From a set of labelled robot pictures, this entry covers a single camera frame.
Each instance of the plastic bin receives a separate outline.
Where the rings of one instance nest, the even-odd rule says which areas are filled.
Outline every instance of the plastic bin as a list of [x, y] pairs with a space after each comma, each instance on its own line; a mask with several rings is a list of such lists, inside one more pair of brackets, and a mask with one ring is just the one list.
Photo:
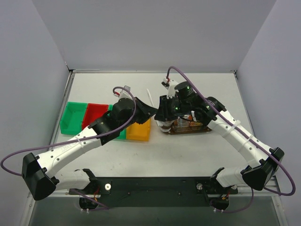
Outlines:
[[127, 128], [128, 140], [149, 141], [151, 131], [151, 119], [144, 124], [134, 123]]
[[[109, 109], [108, 109], [108, 110], [111, 111], [112, 108], [113, 108], [113, 105], [109, 105]], [[120, 132], [119, 137], [117, 137], [116, 139], [125, 140], [126, 138], [127, 138], [127, 130], [124, 129], [124, 130], [122, 130], [122, 131]]]
[[86, 112], [87, 103], [68, 102], [60, 121], [62, 134], [76, 135], [82, 131], [81, 124]]
[[96, 119], [103, 116], [108, 111], [108, 108], [109, 105], [88, 104], [81, 129], [84, 129]]

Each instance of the gray wall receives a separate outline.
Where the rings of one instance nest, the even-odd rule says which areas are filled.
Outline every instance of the gray wall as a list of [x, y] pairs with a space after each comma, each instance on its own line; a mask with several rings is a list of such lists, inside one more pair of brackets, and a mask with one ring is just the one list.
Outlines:
[[275, 0], [33, 0], [71, 69], [238, 69]]
[[[30, 0], [0, 1], [0, 159], [49, 144], [68, 70]], [[22, 157], [5, 164], [21, 172]], [[0, 225], [19, 225], [28, 194], [0, 169]]]
[[[283, 164], [297, 186], [282, 197], [290, 225], [301, 215], [301, 1], [278, 0], [238, 70], [238, 82], [257, 137], [285, 151]], [[280, 188], [290, 192], [283, 172]]]

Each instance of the white table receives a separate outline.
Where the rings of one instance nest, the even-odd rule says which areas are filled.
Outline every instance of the white table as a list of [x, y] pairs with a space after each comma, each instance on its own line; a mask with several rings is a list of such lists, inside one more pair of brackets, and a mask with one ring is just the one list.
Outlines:
[[[161, 85], [165, 73], [76, 73], [68, 101], [114, 104], [115, 86], [128, 85], [134, 96], [150, 105], [146, 89], [156, 106], [166, 94]], [[187, 76], [206, 96], [217, 98], [249, 131], [251, 126], [238, 86], [231, 73], [193, 73]], [[172, 73], [178, 82], [184, 79]], [[57, 142], [72, 136], [58, 135]], [[113, 140], [96, 148], [63, 170], [89, 168], [99, 177], [211, 176], [220, 167], [246, 166], [244, 158], [214, 132], [194, 135], [165, 135], [151, 122], [149, 142]]]

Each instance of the yellow bin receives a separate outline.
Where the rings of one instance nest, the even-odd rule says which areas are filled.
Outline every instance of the yellow bin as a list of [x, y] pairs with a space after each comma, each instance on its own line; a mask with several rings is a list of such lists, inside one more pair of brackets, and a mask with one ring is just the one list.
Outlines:
[[127, 128], [127, 140], [149, 141], [151, 119], [144, 124], [134, 123]]

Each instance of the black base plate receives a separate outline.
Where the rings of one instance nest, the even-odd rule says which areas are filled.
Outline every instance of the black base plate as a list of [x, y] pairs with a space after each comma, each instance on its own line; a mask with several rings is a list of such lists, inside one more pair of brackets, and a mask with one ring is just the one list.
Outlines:
[[[209, 206], [206, 194], [226, 194], [215, 189], [210, 177], [156, 177], [156, 178], [97, 178], [101, 197], [98, 199], [109, 207], [199, 207]], [[111, 189], [104, 186], [109, 183]], [[197, 184], [203, 185], [198, 190]], [[89, 185], [83, 194], [93, 194]], [[238, 191], [230, 189], [231, 194]]]

